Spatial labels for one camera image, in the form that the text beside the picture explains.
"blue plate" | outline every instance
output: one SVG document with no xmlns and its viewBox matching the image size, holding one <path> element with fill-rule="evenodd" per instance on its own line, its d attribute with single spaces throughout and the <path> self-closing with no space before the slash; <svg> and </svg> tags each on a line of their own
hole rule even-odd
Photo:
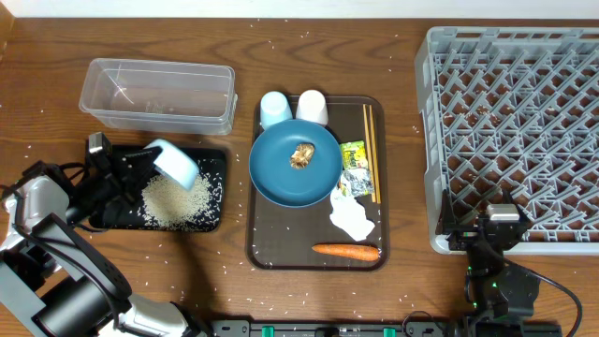
<svg viewBox="0 0 599 337">
<path fill-rule="evenodd" d="M 306 168 L 292 168 L 289 159 L 301 143 L 314 146 Z M 268 200 L 286 207 L 306 207 L 326 198 L 339 178 L 343 161 L 337 140 L 320 125 L 288 120 L 269 127 L 250 153 L 250 178 Z"/>
</svg>

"carrot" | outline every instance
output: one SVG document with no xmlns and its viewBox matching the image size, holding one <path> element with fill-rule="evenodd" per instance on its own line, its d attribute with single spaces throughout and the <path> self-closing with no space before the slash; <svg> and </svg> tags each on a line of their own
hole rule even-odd
<svg viewBox="0 0 599 337">
<path fill-rule="evenodd" d="M 376 261 L 378 249 L 357 244 L 316 244 L 312 247 L 317 253 L 354 258 L 362 261 Z"/>
</svg>

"white cup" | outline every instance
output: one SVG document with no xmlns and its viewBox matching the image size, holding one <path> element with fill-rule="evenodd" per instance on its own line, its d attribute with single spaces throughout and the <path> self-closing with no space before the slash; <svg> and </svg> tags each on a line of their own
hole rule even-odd
<svg viewBox="0 0 599 337">
<path fill-rule="evenodd" d="M 325 97 L 316 90 L 308 90 L 301 94 L 296 118 L 323 126 L 327 125 L 329 122 L 329 112 L 327 111 Z"/>
<path fill-rule="evenodd" d="M 260 101 L 260 124 L 265 130 L 269 127 L 292 119 L 289 102 L 285 95 L 279 92 L 269 92 Z"/>
</svg>

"wood grain tabletop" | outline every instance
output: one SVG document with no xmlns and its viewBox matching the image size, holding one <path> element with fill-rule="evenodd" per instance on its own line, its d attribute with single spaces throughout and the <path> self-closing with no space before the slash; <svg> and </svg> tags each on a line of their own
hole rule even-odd
<svg viewBox="0 0 599 337">
<path fill-rule="evenodd" d="M 458 318 L 473 309 L 463 298 L 467 261 L 431 249 L 425 141 L 413 128 L 422 130 L 414 58 L 435 25 L 597 27 L 599 22 L 17 19 L 0 63 L 0 182 L 14 182 L 39 159 L 82 161 L 84 142 L 97 131 L 113 144 L 145 145 L 164 138 L 180 146 L 222 149 L 229 159 L 238 154 L 240 161 L 228 161 L 223 221 L 216 231 L 82 233 L 116 264 L 135 292 L 177 301 L 205 319 L 401 322 L 414 310 Z M 233 132 L 206 137 L 103 126 L 78 108 L 87 67 L 98 57 L 232 66 L 239 94 Z M 261 271 L 245 256 L 256 104 L 271 90 L 299 94 L 307 89 L 368 95 L 385 111 L 387 147 L 380 151 L 387 152 L 391 252 L 379 271 Z M 5 214 L 0 223 L 4 236 Z M 599 334 L 597 257 L 514 260 L 577 293 L 585 309 L 578 336 Z M 541 285 L 534 309 L 533 320 L 557 322 L 564 332 L 576 316 L 574 303 L 547 285 Z M 1 336 L 29 335 L 4 306 L 0 327 Z"/>
</svg>

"plastic bin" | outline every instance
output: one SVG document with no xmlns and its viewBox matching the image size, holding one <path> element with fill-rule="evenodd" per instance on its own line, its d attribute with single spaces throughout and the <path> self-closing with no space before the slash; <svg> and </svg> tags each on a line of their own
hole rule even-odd
<svg viewBox="0 0 599 337">
<path fill-rule="evenodd" d="M 229 66 L 95 59 L 80 109 L 116 128 L 226 135 L 237 95 Z"/>
<path fill-rule="evenodd" d="M 533 221 L 507 254 L 599 255 L 599 29 L 433 27 L 416 56 L 432 248 L 501 189 Z"/>
</svg>

